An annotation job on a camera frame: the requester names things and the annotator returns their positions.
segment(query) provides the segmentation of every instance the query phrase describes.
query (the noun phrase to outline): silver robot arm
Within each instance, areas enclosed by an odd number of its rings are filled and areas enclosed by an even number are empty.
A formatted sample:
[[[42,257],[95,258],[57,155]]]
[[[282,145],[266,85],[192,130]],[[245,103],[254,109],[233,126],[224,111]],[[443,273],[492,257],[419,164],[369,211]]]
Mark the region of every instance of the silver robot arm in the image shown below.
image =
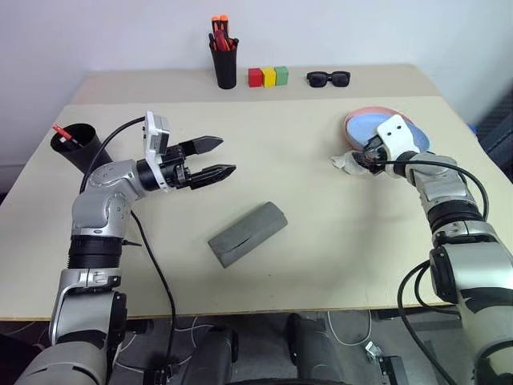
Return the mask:
[[[52,346],[24,370],[17,385],[107,383],[118,345],[124,339],[126,295],[119,259],[131,207],[147,192],[191,189],[228,177],[233,165],[191,174],[187,156],[214,149],[223,140],[203,136],[167,148],[168,122],[148,112],[144,122],[144,160],[105,164],[89,177],[73,204],[68,267],[61,272],[50,323]]]
[[[475,382],[511,383],[513,257],[478,211],[458,171],[414,163],[456,165],[445,156],[418,153],[406,127],[399,115],[393,116],[378,127],[377,135],[354,159],[374,174],[385,171],[405,177],[418,190],[433,234],[433,289],[458,308],[475,357]]]

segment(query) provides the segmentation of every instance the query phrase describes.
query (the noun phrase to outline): black cable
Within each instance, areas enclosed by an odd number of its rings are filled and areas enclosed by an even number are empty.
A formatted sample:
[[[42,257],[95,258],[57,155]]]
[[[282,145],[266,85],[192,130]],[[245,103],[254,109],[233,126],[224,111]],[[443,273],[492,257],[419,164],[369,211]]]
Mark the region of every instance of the black cable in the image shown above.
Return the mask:
[[[105,149],[105,147],[111,142],[111,140],[114,139],[116,135],[118,135],[121,131],[125,130],[126,128],[129,128],[130,126],[133,126],[137,123],[142,123],[145,120],[144,116],[141,116],[140,118],[136,118],[133,120],[130,120],[129,122],[126,122],[125,124],[119,126],[116,128],[102,143],[102,145],[99,147],[99,150],[93,157],[93,160],[91,164],[89,165],[89,168],[83,175],[82,183],[80,184],[80,193],[83,193],[83,191],[86,188],[87,180],[89,179],[89,176],[95,169],[95,163],[98,160],[101,152]],[[162,285],[164,286],[164,289],[166,290],[166,294],[168,295],[169,304],[171,305],[171,330],[169,332],[169,340],[168,340],[168,350],[166,352],[166,361],[165,366],[171,364],[171,350],[172,350],[172,344],[173,339],[175,337],[175,328],[176,328],[176,306],[175,306],[175,299],[172,296],[171,290],[169,289],[168,281],[166,280],[166,277],[162,273],[162,269],[159,266],[159,262],[157,262],[155,255],[151,251],[151,246],[146,238],[146,234],[144,233],[143,226],[141,224],[141,221],[139,218],[135,215],[133,211],[131,211],[131,216],[134,218],[135,223],[137,224],[137,227],[139,228],[139,232],[141,233],[141,237],[143,238],[144,246],[146,247],[147,253],[150,256],[151,262],[153,262],[153,265],[155,269],[157,270],[157,273],[160,277],[160,281],[162,282]],[[131,367],[132,369],[138,369],[138,370],[151,370],[150,368],[144,368],[144,367],[132,367],[130,365],[125,365],[126,367]]]
[[[116,135],[118,135],[121,131],[123,131],[125,128],[129,128],[130,126],[133,126],[134,124],[141,123],[144,121],[144,116],[141,116],[140,118],[130,120],[129,122],[126,122],[122,126],[119,126],[116,128],[102,143],[102,145],[99,147],[99,150],[97,151],[95,157],[93,158],[91,164],[89,164],[89,168],[87,171],[83,174],[82,183],[80,184],[80,193],[83,193],[83,190],[86,189],[87,180],[89,179],[89,176],[91,173],[95,170],[95,164],[96,161],[99,158],[99,155],[102,153],[102,151],[105,149],[105,147],[109,144],[111,140],[114,139]]]
[[[428,166],[439,166],[450,168],[457,172],[462,173],[465,176],[468,176],[477,186],[479,191],[481,192],[481,196],[483,197],[483,218],[486,221],[488,219],[488,194],[483,184],[479,181],[477,177],[474,176],[471,172],[467,171],[465,168],[461,168],[458,166],[454,166],[453,164],[443,163],[443,162],[433,162],[431,160],[384,160],[384,161],[376,161],[376,164],[425,164]]]
[[[399,285],[398,289],[398,312],[401,316],[401,320],[404,323],[404,326],[408,330],[408,333],[410,333],[411,338],[414,339],[414,342],[417,344],[417,346],[420,348],[422,353],[427,357],[427,359],[430,360],[431,364],[435,367],[435,369],[442,375],[442,377],[449,383],[450,385],[457,385],[457,383],[450,377],[450,375],[445,371],[445,369],[440,365],[438,360],[427,350],[427,348],[424,346],[420,338],[417,336],[417,334],[414,331],[414,328],[411,326],[410,322],[408,321],[408,318],[406,317],[406,312],[404,310],[403,304],[402,304],[402,294],[404,292],[404,288],[406,286],[406,283],[412,278],[415,273],[417,273],[419,270],[422,270],[424,267],[429,267],[430,262],[425,261],[421,263],[420,265],[413,268],[402,280],[401,285]]]
[[[141,225],[141,221],[139,218],[135,215],[133,211],[131,211],[131,216],[134,218],[135,223],[137,224],[137,227],[139,228],[139,231],[141,233],[141,237],[143,238],[144,246],[146,246],[146,250],[148,255],[150,256],[151,261],[153,262],[153,265],[155,267],[155,270],[157,270],[157,273],[159,274],[160,281],[162,282],[162,285],[164,286],[164,289],[166,290],[166,293],[169,298],[169,303],[171,304],[171,331],[169,332],[169,340],[168,340],[168,351],[166,353],[166,366],[171,364],[171,348],[173,345],[173,339],[175,337],[175,328],[176,328],[176,307],[175,307],[175,299],[173,298],[173,294],[171,293],[171,290],[169,289],[168,281],[166,280],[166,277],[162,273],[162,270],[160,269],[159,262],[155,259],[155,255],[153,255],[153,252],[151,251],[151,246],[149,242],[147,241],[146,234],[144,233],[143,226]]]
[[[429,266],[425,266],[423,267],[420,272],[418,273],[417,275],[417,278],[415,278],[415,297],[417,298],[417,301],[418,303],[420,303],[422,305],[422,307],[425,307],[429,310],[432,310],[432,311],[436,311],[437,313],[444,313],[444,314],[452,314],[452,315],[457,315],[459,316],[459,312],[456,311],[456,310],[449,310],[449,309],[441,309],[439,307],[433,307],[433,306],[429,306],[427,303],[425,303],[422,298],[420,297],[420,292],[419,292],[419,286],[420,286],[420,281],[422,280],[422,276],[424,275],[424,273],[429,269],[430,267]]]

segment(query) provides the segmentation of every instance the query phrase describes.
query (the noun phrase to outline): cup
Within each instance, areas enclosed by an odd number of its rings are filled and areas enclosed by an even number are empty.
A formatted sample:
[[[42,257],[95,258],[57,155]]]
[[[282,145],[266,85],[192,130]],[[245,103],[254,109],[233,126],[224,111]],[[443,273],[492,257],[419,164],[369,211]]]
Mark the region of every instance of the cup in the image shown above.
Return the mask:
[[[234,88],[237,85],[237,47],[230,51],[214,51],[210,46],[210,52],[212,52],[212,59],[214,60],[217,85],[224,90]]]
[[[71,126],[64,127],[64,130],[79,142],[82,147],[75,147],[70,143],[63,143],[61,141],[62,136],[58,133],[55,133],[51,138],[50,146],[85,174],[102,145],[96,135],[96,130],[90,124],[85,123],[72,124]],[[102,150],[96,161],[95,168],[111,162],[112,159],[109,154],[107,154],[105,150]]]

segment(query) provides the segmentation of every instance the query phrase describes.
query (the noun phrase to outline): sunglasses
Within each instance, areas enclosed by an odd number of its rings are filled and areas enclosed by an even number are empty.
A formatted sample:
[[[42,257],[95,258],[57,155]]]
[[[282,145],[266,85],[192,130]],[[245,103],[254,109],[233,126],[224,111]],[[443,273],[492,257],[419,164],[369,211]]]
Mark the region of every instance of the sunglasses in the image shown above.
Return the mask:
[[[349,86],[350,77],[351,74],[346,71],[335,71],[332,74],[315,71],[306,74],[306,79],[311,87],[324,87],[329,81],[335,87],[347,87]]]

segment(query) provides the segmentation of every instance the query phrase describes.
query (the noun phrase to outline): beige table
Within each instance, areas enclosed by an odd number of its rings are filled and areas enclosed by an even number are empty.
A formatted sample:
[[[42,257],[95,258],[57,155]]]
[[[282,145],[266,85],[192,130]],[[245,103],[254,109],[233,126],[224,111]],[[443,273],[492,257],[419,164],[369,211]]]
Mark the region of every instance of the beige table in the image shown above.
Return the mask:
[[[408,66],[350,67],[347,89],[312,89],[304,81],[309,70],[291,68],[289,85],[274,89],[249,89],[241,74],[231,91],[218,89],[210,71],[95,74],[57,118],[61,125],[92,124],[105,138],[150,109],[168,117],[172,142],[224,138],[188,165],[197,170],[234,163],[237,170],[227,180],[195,191],[154,192],[134,207],[179,314],[396,306],[402,277],[427,259],[430,230],[417,192],[405,180],[348,176],[331,165],[329,157],[348,148],[341,121],[364,106],[406,114],[434,151],[453,156],[482,180],[490,222],[513,249],[510,182],[424,75]],[[49,130],[0,208],[1,319],[49,318],[67,263],[71,204],[81,176],[52,152],[51,135]],[[140,159],[140,137],[140,128],[129,129],[108,151],[115,160]],[[207,240],[266,201],[283,210],[289,225],[223,269]],[[139,240],[135,226],[127,239]],[[146,253],[124,248],[121,266],[129,315],[169,314]],[[422,293],[438,302],[428,279]],[[415,303],[410,288],[405,302]]]

